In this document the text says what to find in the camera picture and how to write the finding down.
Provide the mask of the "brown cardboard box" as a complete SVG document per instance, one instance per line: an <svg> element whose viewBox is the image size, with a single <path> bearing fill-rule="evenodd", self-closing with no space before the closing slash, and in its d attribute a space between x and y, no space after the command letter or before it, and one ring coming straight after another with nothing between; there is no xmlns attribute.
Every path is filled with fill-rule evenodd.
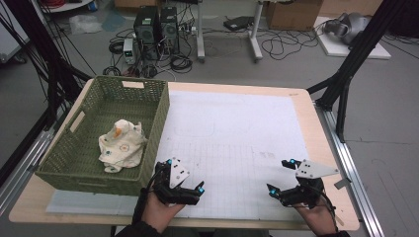
<svg viewBox="0 0 419 237"><path fill-rule="evenodd" d="M271 2L266 20L271 30L311 31L323 0L292 0Z"/></svg>

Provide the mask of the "aluminium rail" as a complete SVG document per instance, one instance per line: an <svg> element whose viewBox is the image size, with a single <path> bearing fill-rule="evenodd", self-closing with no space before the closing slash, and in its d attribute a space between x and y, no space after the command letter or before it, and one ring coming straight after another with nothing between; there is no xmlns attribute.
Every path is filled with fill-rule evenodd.
<svg viewBox="0 0 419 237"><path fill-rule="evenodd" d="M337 119L335 119L332 112L323 111L318 107L315 107L315 109L320 120L324 122L326 133L331 138L331 147L336 152L337 161L342 169L343 177L349 179L347 187L350 190L352 200L355 202L355 210L361 224L367 230L370 237L384 237L381 225L354 163L350 149L346 142L340 140L335 131Z"/></svg>
<svg viewBox="0 0 419 237"><path fill-rule="evenodd" d="M22 160L0 188L0 216L6 212L12 200L31 177L53 138L52 132L42 131L24 152Z"/></svg>

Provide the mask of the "flat black box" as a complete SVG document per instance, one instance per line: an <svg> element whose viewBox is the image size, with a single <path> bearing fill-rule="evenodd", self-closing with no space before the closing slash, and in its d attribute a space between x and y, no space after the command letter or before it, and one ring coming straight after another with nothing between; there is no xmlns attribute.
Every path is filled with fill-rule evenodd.
<svg viewBox="0 0 419 237"><path fill-rule="evenodd" d="M223 22L223 25L232 32L247 29L252 26L254 22L253 17L237 17Z"/></svg>

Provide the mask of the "person's left hand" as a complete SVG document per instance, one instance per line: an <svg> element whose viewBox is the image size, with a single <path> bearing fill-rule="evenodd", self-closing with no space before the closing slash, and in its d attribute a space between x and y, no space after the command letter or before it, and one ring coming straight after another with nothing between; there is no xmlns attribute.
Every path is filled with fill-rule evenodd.
<svg viewBox="0 0 419 237"><path fill-rule="evenodd" d="M155 193L149 193L141 220L162 234L171 220L185 207L184 204L162 203Z"/></svg>

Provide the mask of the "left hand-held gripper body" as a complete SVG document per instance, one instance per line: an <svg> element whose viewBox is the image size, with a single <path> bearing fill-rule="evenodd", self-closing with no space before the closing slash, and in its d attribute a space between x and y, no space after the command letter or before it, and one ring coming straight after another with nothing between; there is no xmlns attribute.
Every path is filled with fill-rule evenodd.
<svg viewBox="0 0 419 237"><path fill-rule="evenodd" d="M171 175L169 180L160 179L156 174L153 191L163 203L196 205L200 197L185 197L181 184L189 177L190 172L181 162L172 158Z"/></svg>

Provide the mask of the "small white power supply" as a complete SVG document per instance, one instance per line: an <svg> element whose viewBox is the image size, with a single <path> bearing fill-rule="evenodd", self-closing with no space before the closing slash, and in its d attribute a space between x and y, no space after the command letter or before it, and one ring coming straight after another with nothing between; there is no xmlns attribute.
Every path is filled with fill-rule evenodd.
<svg viewBox="0 0 419 237"><path fill-rule="evenodd" d="M135 63L135 55L133 48L133 39L125 39L123 53L125 56L126 63L128 65L133 65Z"/></svg>

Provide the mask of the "black metal stand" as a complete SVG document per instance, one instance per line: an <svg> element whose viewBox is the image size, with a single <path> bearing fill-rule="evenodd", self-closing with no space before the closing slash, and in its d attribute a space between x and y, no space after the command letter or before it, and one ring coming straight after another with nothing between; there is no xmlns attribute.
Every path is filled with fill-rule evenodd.
<svg viewBox="0 0 419 237"><path fill-rule="evenodd" d="M34 55L11 21L0 14L0 23L30 58L39 78L47 84L44 117L45 125L52 126L57 121L61 104L73 104L81 93L79 81L87 82L91 76L71 65L59 52L31 0L0 0L0 9L4 6L8 7L38 53Z"/></svg>
<svg viewBox="0 0 419 237"><path fill-rule="evenodd" d="M342 143L346 142L344 127L352 79L409 1L382 0L371 21L361 33L339 69L331 77L307 89L309 94L324 89L322 96L315 101L315 105L323 111L331 112L334 103L339 101L335 132Z"/></svg>

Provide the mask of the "person's right hand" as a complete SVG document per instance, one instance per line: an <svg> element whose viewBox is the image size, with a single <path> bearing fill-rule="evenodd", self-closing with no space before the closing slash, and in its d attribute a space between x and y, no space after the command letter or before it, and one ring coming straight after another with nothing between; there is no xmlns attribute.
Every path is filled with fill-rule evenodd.
<svg viewBox="0 0 419 237"><path fill-rule="evenodd" d="M307 208L301 203L295 204L293 208L317 237L337 233L332 214L323 199L314 208Z"/></svg>

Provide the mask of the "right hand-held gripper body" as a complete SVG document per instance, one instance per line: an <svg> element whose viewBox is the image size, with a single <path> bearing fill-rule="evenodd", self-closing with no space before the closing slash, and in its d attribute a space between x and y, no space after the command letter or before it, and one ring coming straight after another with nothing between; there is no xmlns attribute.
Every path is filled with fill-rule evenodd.
<svg viewBox="0 0 419 237"><path fill-rule="evenodd" d="M324 189L322 177L337 175L339 170L311 160L304 159L300 162L300 166L295 170L297 185L282 191L285 198L281 204L291 206L304 202L309 208L314 208Z"/></svg>

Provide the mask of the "small grey bracket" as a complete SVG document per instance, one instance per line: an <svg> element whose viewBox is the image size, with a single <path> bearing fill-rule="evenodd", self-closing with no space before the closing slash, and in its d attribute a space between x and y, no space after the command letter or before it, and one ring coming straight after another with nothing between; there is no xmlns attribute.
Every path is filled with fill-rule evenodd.
<svg viewBox="0 0 419 237"><path fill-rule="evenodd" d="M341 190L342 188L348 187L351 183L352 183L352 181L349 178L344 178L344 179L340 180L339 182L335 183L334 187L337 190Z"/></svg>

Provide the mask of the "clear plastic bag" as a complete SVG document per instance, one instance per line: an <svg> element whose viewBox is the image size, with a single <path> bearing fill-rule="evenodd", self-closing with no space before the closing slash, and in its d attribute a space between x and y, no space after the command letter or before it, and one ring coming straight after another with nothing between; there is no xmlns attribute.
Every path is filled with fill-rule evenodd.
<svg viewBox="0 0 419 237"><path fill-rule="evenodd" d="M69 25L74 35L94 34L102 30L102 24L95 16L77 15L71 17Z"/></svg>

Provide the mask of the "green woven basket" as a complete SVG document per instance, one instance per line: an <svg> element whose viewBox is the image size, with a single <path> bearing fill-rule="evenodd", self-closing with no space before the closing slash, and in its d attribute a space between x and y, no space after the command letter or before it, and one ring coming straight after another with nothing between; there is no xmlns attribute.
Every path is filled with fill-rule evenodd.
<svg viewBox="0 0 419 237"><path fill-rule="evenodd" d="M170 100L168 83L98 76L80 97L36 175L58 190L136 196L152 176ZM134 168L110 174L99 160L99 137L119 119L140 123L148 142Z"/></svg>

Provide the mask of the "grey rounded device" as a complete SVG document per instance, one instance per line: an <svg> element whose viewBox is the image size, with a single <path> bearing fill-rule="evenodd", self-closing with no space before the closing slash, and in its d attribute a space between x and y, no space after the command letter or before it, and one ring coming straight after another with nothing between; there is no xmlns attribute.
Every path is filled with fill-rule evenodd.
<svg viewBox="0 0 419 237"><path fill-rule="evenodd" d="M323 32L333 34L342 43L350 45L368 25L370 19L360 13L343 13L340 17L328 20Z"/></svg>

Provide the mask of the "white floor board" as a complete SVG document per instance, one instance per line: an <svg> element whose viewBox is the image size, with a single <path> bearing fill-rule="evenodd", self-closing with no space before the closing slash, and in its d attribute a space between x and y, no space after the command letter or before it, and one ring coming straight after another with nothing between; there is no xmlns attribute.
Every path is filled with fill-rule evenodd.
<svg viewBox="0 0 419 237"><path fill-rule="evenodd" d="M332 34L323 32L325 22L328 21L327 17L317 17L313 25L313 29L317 34L320 45L328 56L346 57L350 50L349 47L343 44L338 38ZM391 55L379 43L372 50L368 59L382 59L390 60Z"/></svg>

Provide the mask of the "white desk leg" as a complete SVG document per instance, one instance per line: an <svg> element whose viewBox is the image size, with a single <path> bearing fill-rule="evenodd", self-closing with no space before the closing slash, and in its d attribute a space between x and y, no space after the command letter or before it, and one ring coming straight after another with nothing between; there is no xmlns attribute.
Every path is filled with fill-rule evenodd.
<svg viewBox="0 0 419 237"><path fill-rule="evenodd" d="M259 27L259 23L260 23L260 19L261 19L261 15L262 15L262 10L263 10L263 1L262 0L257 0L256 1L256 8L255 8L255 14L254 14L254 23L253 23L253 28L252 30L248 33L249 35L249 40L250 40L250 44L251 47L253 49L254 52L254 61L258 62L259 60L261 60L263 58L258 40L257 40L257 33L258 33L258 27Z"/></svg>
<svg viewBox="0 0 419 237"><path fill-rule="evenodd" d="M203 36L203 12L202 12L202 3L203 0L197 0L197 10L198 10L198 19L197 19L197 56L200 63L205 62L206 53L205 53L205 42Z"/></svg>

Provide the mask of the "cream printed cloth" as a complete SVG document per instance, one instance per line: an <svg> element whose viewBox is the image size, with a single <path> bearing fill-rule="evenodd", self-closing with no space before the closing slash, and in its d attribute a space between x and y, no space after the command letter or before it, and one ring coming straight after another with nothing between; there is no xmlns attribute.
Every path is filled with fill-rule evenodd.
<svg viewBox="0 0 419 237"><path fill-rule="evenodd" d="M99 137L99 160L106 173L118 173L139 165L147 143L142 124L120 119L113 128Z"/></svg>

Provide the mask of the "slim black computer tower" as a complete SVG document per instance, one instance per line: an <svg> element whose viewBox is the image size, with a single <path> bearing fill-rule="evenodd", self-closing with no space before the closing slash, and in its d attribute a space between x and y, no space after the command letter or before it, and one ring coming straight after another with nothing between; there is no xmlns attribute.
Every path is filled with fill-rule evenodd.
<svg viewBox="0 0 419 237"><path fill-rule="evenodd" d="M176 7L163 7L160 23L164 38L165 50L171 54L179 53L179 33Z"/></svg>

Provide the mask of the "large black computer tower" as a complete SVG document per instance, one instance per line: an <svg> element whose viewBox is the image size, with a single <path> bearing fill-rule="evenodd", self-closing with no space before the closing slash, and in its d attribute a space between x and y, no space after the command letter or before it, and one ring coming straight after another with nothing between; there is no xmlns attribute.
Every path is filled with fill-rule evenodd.
<svg viewBox="0 0 419 237"><path fill-rule="evenodd" d="M155 60L158 57L157 45L161 40L158 8L140 6L133 28L141 56L147 60Z"/></svg>

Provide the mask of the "white grid mat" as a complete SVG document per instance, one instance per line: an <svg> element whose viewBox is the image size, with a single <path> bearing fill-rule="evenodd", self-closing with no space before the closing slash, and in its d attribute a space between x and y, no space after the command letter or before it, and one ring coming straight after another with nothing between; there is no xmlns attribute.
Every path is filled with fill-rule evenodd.
<svg viewBox="0 0 419 237"><path fill-rule="evenodd" d="M295 187L285 160L308 156L289 96L171 91L157 158L189 171L184 187L204 186L179 218L297 221L268 187Z"/></svg>

